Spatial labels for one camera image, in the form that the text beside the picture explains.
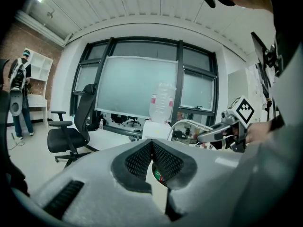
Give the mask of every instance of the ceiling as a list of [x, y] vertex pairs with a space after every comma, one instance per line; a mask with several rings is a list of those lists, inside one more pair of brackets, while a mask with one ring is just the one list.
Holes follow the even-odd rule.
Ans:
[[[204, 0], [44, 0], [42, 3], [32, 0], [23, 11], [62, 39], [104, 21], [129, 16], [178, 18], [183, 24], [196, 24], [209, 29], [214, 36], [219, 34], [246, 55], [254, 51], [252, 31], [267, 47], [273, 44], [275, 36], [269, 12], [226, 7], [219, 2], [211, 9]], [[53, 18], [46, 15], [48, 12], [53, 12]]]

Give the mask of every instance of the brick wall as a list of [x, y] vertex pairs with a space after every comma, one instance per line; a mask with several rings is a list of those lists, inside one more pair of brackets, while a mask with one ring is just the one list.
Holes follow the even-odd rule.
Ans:
[[[9, 91], [9, 69], [12, 62], [22, 56], [25, 48], [38, 52], [48, 58], [53, 59], [53, 64], [48, 76], [45, 98], [47, 100], [47, 108], [50, 107], [51, 93], [53, 85], [53, 77], [56, 72], [59, 59], [63, 48], [54, 42], [50, 41], [35, 30], [15, 21], [10, 30], [6, 33], [5, 38], [0, 44], [0, 58], [9, 59], [9, 62], [4, 68], [4, 90]], [[45, 82], [31, 79], [32, 85], [30, 93], [43, 95]]]

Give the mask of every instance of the mesh vent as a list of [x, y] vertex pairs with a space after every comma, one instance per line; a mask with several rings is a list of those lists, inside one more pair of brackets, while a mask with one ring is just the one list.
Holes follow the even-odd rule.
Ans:
[[127, 170], [142, 180], [145, 180], [147, 168], [152, 160], [151, 145], [152, 143], [147, 144], [125, 160]]
[[153, 143], [152, 159], [165, 181], [177, 175], [184, 166], [183, 161], [179, 157], [169, 153], [155, 142]]
[[69, 182], [53, 200], [44, 207], [44, 210], [55, 218], [61, 219], [62, 215], [80, 192], [83, 185], [84, 183], [80, 181]]

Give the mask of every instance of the plastic water bottle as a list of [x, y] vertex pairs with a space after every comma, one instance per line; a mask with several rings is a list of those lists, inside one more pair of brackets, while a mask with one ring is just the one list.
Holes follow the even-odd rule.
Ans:
[[152, 121], [164, 123], [170, 118], [175, 93], [176, 88], [171, 84], [159, 83], [151, 98], [150, 117]]
[[103, 119], [100, 120], [99, 128], [100, 128], [101, 130], [103, 129]]

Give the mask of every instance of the white wall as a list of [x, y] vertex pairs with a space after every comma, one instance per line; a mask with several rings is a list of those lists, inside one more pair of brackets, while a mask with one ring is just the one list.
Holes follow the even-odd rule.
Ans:
[[245, 61], [226, 47], [222, 46], [222, 44], [209, 37], [189, 29], [161, 24], [126, 24], [112, 26], [92, 32], [69, 43], [62, 53], [54, 76], [51, 110], [64, 110], [67, 112], [66, 115], [69, 115], [71, 87], [74, 74], [87, 43], [105, 40], [110, 37], [118, 38], [126, 36], [151, 36], [183, 40], [185, 43], [199, 46], [211, 52], [216, 52], [219, 70], [219, 104], [216, 119], [221, 119], [221, 112], [227, 108], [227, 74], [238, 70], [243, 66], [247, 66]]

